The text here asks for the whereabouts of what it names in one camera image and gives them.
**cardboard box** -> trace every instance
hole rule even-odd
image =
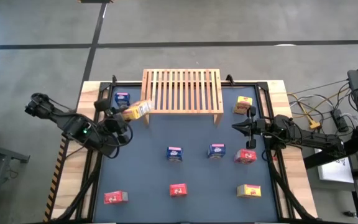
[[[262,191],[258,185],[243,184],[237,187],[237,197],[261,197]]]
[[[234,156],[234,162],[240,162],[242,164],[251,164],[256,160],[256,152],[248,149],[240,149]]]
[[[171,184],[171,185],[169,185],[169,195],[171,197],[186,196],[187,195],[186,184]]]
[[[252,98],[239,96],[237,103],[234,105],[233,112],[236,114],[246,114],[247,110],[252,106]]]
[[[129,106],[130,98],[131,98],[131,96],[129,93],[116,93],[114,95],[114,99],[115,99],[118,107]]]
[[[212,144],[208,148],[208,158],[210,159],[220,159],[226,153],[226,147],[224,144]]]
[[[147,114],[153,109],[151,100],[141,100],[132,104],[128,109],[122,112],[124,120],[139,119],[141,116]]]
[[[118,190],[116,192],[110,192],[104,194],[104,204],[121,203],[128,201],[128,193]]]
[[[180,147],[167,147],[167,159],[173,162],[181,162],[183,151]]]

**concrete floor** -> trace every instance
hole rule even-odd
[[[99,10],[75,0],[1,0],[0,44],[90,43]],[[99,42],[355,39],[358,0],[117,0],[108,5]],[[0,146],[31,154],[27,165],[12,164],[20,174],[2,188],[0,223],[41,221],[60,131],[25,114],[24,105],[42,92],[75,107],[88,53],[0,50]],[[140,80],[144,68],[220,68],[239,80],[284,80],[288,91],[298,91],[345,79],[358,68],[358,45],[98,49],[89,79]],[[340,86],[305,95],[330,96]],[[341,109],[355,114],[346,102]],[[306,120],[299,124],[307,127]],[[324,129],[335,132],[331,120]],[[358,223],[341,215],[354,209],[343,191],[349,186],[322,182],[313,169],[308,174],[320,218]]]

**yellow box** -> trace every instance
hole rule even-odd
[[[262,191],[258,185],[243,184],[237,187],[237,197],[261,197]]]
[[[248,108],[252,106],[252,98],[246,96],[239,96],[237,98],[237,103],[234,106],[233,112],[237,114],[246,114]]]
[[[141,116],[147,114],[153,109],[153,103],[151,100],[141,100],[130,105],[130,107],[124,112],[122,116],[125,120],[139,119]]]

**hazard stripe tape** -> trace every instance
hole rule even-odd
[[[45,208],[44,218],[42,219],[44,222],[49,221],[52,216],[53,206],[55,205],[56,194],[60,183],[60,177],[62,176],[64,158],[66,157],[67,153],[68,142],[69,140],[62,136],[62,140],[60,141],[60,149],[55,165],[55,171],[53,172],[52,176],[52,184],[49,189],[47,207]]]

